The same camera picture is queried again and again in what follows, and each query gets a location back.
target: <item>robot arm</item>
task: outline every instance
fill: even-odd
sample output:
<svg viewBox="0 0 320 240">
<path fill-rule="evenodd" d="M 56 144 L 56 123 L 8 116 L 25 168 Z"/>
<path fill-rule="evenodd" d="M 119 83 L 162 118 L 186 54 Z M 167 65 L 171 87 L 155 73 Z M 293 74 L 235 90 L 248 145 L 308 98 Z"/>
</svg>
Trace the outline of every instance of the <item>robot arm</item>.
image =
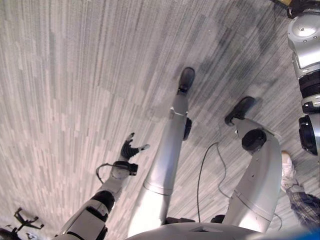
<svg viewBox="0 0 320 240">
<path fill-rule="evenodd" d="M 320 1 L 292 0 L 287 14 L 293 19 L 288 45 L 306 114 L 299 119 L 300 141 L 303 149 L 320 156 Z"/>
<path fill-rule="evenodd" d="M 103 240 L 108 229 L 105 222 L 108 219 L 114 203 L 119 199 L 122 188 L 128 176 L 135 176 L 138 165 L 129 163 L 129 159 L 149 148 L 146 144 L 132 148 L 134 133 L 125 140 L 118 161 L 114 162 L 109 178 L 97 190 L 96 194 L 87 201 L 62 227 L 56 240 Z"/>
</svg>

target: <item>white sneaker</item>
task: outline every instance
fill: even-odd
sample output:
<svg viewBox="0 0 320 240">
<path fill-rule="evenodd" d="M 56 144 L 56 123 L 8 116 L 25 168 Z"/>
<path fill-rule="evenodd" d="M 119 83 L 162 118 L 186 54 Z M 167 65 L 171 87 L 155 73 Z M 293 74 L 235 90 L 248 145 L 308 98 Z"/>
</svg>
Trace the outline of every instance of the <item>white sneaker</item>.
<svg viewBox="0 0 320 240">
<path fill-rule="evenodd" d="M 286 151 L 281 152 L 282 157 L 282 178 L 281 178 L 281 190 L 286 192 L 287 189 L 293 185 L 299 185 L 295 178 L 296 170 L 292 165 L 292 161 L 289 153 Z"/>
</svg>

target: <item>wire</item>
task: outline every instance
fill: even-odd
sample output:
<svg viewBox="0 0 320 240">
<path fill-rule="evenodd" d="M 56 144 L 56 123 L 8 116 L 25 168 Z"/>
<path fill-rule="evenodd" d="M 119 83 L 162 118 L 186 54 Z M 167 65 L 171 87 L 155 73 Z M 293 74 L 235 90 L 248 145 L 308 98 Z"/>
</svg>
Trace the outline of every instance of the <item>wire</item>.
<svg viewBox="0 0 320 240">
<path fill-rule="evenodd" d="M 103 163 L 103 164 L 101 164 L 100 166 L 98 166 L 98 167 L 96 168 L 96 170 L 95 170 L 95 175 L 97 176 L 97 178 L 99 179 L 99 181 L 100 181 L 102 184 L 104 184 L 104 182 L 102 181 L 102 179 L 101 179 L 101 177 L 100 177 L 100 175 L 99 175 L 99 169 L 100 169 L 101 167 L 104 167 L 104 166 L 116 167 L 116 168 L 119 168 L 119 169 L 126 169 L 126 170 L 128 170 L 128 168 L 125 167 L 125 166 L 117 166 L 117 165 L 113 165 L 113 164 L 109 164 L 109 163 Z"/>
<path fill-rule="evenodd" d="M 209 149 L 216 145 L 216 149 L 218 151 L 218 154 L 219 154 L 219 157 L 223 163 L 223 167 L 224 167 L 224 175 L 223 175 L 223 179 L 219 182 L 218 184 L 218 190 L 220 193 L 222 193 L 224 196 L 226 196 L 227 198 L 230 198 L 228 195 L 226 195 L 221 189 L 220 189 L 220 185 L 221 183 L 225 180 L 226 178 L 226 175 L 227 175 L 227 167 L 226 167 L 226 164 L 223 160 L 223 158 L 221 157 L 221 154 L 220 154 L 220 151 L 219 151 L 219 148 L 218 148 L 218 145 L 219 145 L 219 142 L 214 142 L 212 143 L 208 148 L 207 150 L 205 151 L 205 154 L 204 154 L 204 157 L 202 159 L 202 163 L 201 163 L 201 167 L 200 167 L 200 173 L 199 173 L 199 178 L 198 178 L 198 184 L 197 184 L 197 188 L 196 188 L 196 206 L 197 206 L 197 209 L 198 209 L 198 218 L 199 218 L 199 223 L 201 223 L 201 219 L 200 219 L 200 210 L 199 210 L 199 185 L 200 185 L 200 178 L 201 178 L 201 173 L 202 173 L 202 168 L 204 166 L 204 162 L 205 162 L 205 159 L 206 159 L 206 156 L 207 156 L 207 153 L 209 151 Z"/>
<path fill-rule="evenodd" d="M 276 216 L 279 218 L 279 220 L 280 220 L 280 227 L 278 228 L 278 232 L 279 232 L 280 229 L 282 228 L 282 218 L 281 218 L 278 214 L 276 214 L 276 213 L 274 213 L 274 215 L 276 215 Z"/>
<path fill-rule="evenodd" d="M 221 156 L 221 153 L 220 153 L 219 147 L 218 147 L 219 142 L 217 141 L 217 142 L 214 142 L 213 144 L 211 144 L 211 145 L 207 148 L 207 150 L 206 150 L 206 152 L 205 152 L 205 154 L 204 154 L 204 157 L 203 157 L 203 159 L 202 159 L 201 167 L 200 167 L 200 173 L 199 173 L 198 184 L 197 184 L 197 189 L 196 189 L 196 205 L 197 205 L 197 209 L 198 209 L 199 223 L 201 223 L 200 210 L 199 210 L 199 185 L 200 185 L 200 177 L 201 177 L 202 168 L 203 168 L 203 166 L 204 166 L 204 162 L 205 162 L 207 153 L 208 153 L 209 149 L 210 149 L 212 146 L 214 146 L 214 145 L 216 146 L 216 150 L 217 150 L 217 152 L 218 152 L 218 154 L 219 154 L 220 160 L 221 160 L 221 162 L 222 162 L 222 164 L 223 164 L 223 168 L 224 168 L 223 178 L 221 179 L 221 181 L 220 181 L 219 184 L 218 184 L 218 190 L 219 190 L 219 192 L 220 192 L 222 195 L 224 195 L 226 198 L 230 199 L 230 197 L 229 197 L 227 194 L 225 194 L 225 193 L 221 190 L 221 188 L 220 188 L 220 185 L 223 183 L 223 181 L 225 180 L 225 178 L 226 178 L 226 176 L 227 176 L 227 166 L 226 166 L 226 163 L 225 163 L 224 159 L 223 159 L 222 156 Z M 283 221 L 282 221 L 282 218 L 281 218 L 278 214 L 274 213 L 274 215 L 277 216 L 277 217 L 279 218 L 279 220 L 280 220 L 280 227 L 278 228 L 278 231 L 279 231 L 279 230 L 282 228 Z"/>
</svg>

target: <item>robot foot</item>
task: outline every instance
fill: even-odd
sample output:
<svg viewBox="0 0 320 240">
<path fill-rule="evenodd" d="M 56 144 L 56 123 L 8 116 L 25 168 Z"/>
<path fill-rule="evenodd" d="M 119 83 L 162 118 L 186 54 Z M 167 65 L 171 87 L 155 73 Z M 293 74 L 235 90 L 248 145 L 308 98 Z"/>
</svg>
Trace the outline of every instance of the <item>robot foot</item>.
<svg viewBox="0 0 320 240">
<path fill-rule="evenodd" d="M 251 109 L 255 104 L 255 99 L 252 96 L 246 96 L 240 100 L 240 102 L 235 105 L 232 111 L 224 118 L 225 124 L 233 126 L 233 118 L 244 119 L 246 113 Z"/>
<path fill-rule="evenodd" d="M 192 83 L 194 82 L 195 75 L 196 75 L 195 70 L 191 67 L 186 67 L 182 71 L 180 80 L 179 80 L 178 93 L 186 94 L 188 92 L 188 90 L 192 86 Z"/>
</svg>

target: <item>plaid pants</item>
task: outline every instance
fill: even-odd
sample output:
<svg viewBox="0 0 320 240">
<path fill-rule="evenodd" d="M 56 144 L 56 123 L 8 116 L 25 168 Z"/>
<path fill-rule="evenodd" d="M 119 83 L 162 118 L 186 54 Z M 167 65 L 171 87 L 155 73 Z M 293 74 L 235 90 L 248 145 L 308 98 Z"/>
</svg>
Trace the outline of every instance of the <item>plaid pants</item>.
<svg viewBox="0 0 320 240">
<path fill-rule="evenodd" d="M 302 192 L 292 192 L 290 189 L 286 191 L 291 209 L 299 219 L 301 225 L 308 229 L 320 227 L 320 199 Z"/>
</svg>

